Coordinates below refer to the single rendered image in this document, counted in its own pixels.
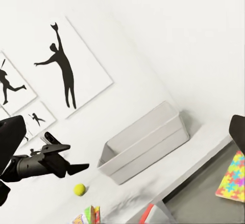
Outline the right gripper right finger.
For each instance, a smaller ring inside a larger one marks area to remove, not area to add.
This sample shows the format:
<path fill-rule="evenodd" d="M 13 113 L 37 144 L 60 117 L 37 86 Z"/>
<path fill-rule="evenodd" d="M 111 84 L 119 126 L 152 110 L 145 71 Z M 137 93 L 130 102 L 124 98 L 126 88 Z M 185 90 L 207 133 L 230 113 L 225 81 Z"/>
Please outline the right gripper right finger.
<path fill-rule="evenodd" d="M 229 122 L 229 134 L 245 155 L 245 116 L 234 114 Z"/>

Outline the jigsaw puzzle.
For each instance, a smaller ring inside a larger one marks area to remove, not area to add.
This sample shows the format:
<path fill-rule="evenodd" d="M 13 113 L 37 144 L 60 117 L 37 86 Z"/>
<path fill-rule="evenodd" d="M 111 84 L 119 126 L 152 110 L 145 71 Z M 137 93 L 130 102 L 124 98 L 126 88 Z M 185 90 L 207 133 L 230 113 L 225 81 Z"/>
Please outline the jigsaw puzzle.
<path fill-rule="evenodd" d="M 237 151 L 216 196 L 245 202 L 245 155 Z"/>

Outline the tennis ball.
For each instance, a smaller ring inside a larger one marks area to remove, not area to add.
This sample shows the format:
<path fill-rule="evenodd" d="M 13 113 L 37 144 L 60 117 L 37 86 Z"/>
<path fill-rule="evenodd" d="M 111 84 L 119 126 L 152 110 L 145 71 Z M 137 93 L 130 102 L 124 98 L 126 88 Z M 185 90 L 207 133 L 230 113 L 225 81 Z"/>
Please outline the tennis ball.
<path fill-rule="evenodd" d="M 86 191 L 86 187 L 83 184 L 77 184 L 74 188 L 74 194 L 76 194 L 77 196 L 84 195 L 85 191 Z"/>

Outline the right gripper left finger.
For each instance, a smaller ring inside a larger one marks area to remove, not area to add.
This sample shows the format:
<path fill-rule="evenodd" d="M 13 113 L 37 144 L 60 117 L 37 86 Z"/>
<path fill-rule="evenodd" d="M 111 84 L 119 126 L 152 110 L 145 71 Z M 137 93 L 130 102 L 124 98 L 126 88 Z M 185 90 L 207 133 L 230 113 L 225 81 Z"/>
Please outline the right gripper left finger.
<path fill-rule="evenodd" d="M 25 134 L 27 127 L 22 115 L 0 120 L 0 175 L 15 156 Z"/>

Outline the board game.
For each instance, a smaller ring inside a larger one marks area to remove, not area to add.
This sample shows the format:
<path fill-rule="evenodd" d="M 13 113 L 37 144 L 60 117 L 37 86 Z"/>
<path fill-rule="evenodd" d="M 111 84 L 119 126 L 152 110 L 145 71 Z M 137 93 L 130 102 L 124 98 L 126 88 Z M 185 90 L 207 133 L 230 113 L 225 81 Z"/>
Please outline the board game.
<path fill-rule="evenodd" d="M 75 216 L 68 224 L 100 224 L 100 207 L 88 206 Z"/>

